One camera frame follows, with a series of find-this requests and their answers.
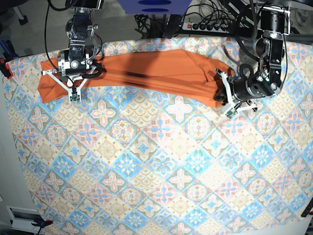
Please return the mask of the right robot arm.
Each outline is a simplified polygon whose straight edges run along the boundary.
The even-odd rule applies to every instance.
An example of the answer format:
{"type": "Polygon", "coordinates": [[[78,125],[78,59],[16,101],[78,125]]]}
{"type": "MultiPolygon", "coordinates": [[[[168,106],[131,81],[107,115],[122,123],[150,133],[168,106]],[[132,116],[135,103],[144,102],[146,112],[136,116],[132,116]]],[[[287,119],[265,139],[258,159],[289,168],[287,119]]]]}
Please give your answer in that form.
{"type": "Polygon", "coordinates": [[[95,30],[99,26],[92,23],[92,11],[102,7],[102,0],[67,0],[63,8],[58,8],[52,1],[48,1],[48,9],[54,11],[74,9],[73,17],[66,24],[68,49],[60,51],[58,65],[52,64],[61,81],[73,82],[75,78],[93,79],[103,72],[102,65],[95,60],[102,50],[101,39],[94,38],[95,30]]]}

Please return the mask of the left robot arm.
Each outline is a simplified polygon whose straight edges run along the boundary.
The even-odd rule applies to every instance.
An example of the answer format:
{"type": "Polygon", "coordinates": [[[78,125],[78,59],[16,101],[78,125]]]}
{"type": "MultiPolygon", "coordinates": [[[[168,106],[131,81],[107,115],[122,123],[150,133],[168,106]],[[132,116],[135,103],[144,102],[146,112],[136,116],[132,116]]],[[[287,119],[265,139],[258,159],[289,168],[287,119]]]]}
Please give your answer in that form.
{"type": "Polygon", "coordinates": [[[258,7],[251,1],[236,17],[232,31],[240,49],[258,63],[257,71],[249,64],[241,64],[238,79],[216,69],[223,81],[223,87],[214,96],[215,101],[238,108],[243,102],[255,98],[271,97],[279,94],[284,85],[282,61],[287,59],[286,35],[290,33],[290,9],[275,6],[268,1],[258,7]],[[255,54],[247,50],[239,34],[240,23],[248,10],[252,12],[252,35],[255,54]]]}

